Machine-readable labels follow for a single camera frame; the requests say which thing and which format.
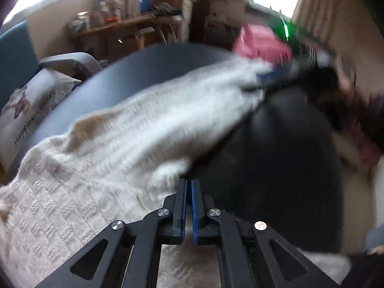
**green light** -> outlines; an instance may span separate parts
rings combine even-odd
[[[288,27],[287,27],[287,24],[286,24],[286,23],[284,23],[284,30],[285,30],[285,36],[286,36],[286,38],[287,38],[287,40],[288,40],[288,38],[289,38],[289,33],[288,33]]]

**cushion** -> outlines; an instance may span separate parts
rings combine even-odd
[[[42,69],[22,89],[13,92],[0,113],[0,162],[4,170],[8,170],[28,136],[79,83],[61,72]]]
[[[3,33],[0,36],[0,109],[12,92],[25,86],[40,69],[26,21]]]

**person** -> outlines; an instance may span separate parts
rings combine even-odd
[[[338,70],[339,90],[321,96],[321,102],[341,102],[347,109],[350,135],[356,142],[362,164],[373,168],[384,152],[384,94],[368,99]]]

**wall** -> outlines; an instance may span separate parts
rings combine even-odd
[[[366,234],[375,226],[374,190],[365,171],[348,165],[340,171],[344,193],[341,252],[362,252]]]
[[[376,226],[384,224],[384,157],[381,157],[374,176],[373,186],[375,192]]]
[[[100,0],[44,0],[14,16],[0,34],[26,20],[38,59],[76,51],[68,35],[68,22],[83,11],[95,10]]]

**cluttered shelf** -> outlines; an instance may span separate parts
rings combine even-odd
[[[153,43],[185,43],[195,2],[138,0],[141,14],[122,19],[120,1],[103,0],[99,10],[69,23],[70,39],[79,51],[109,63]]]

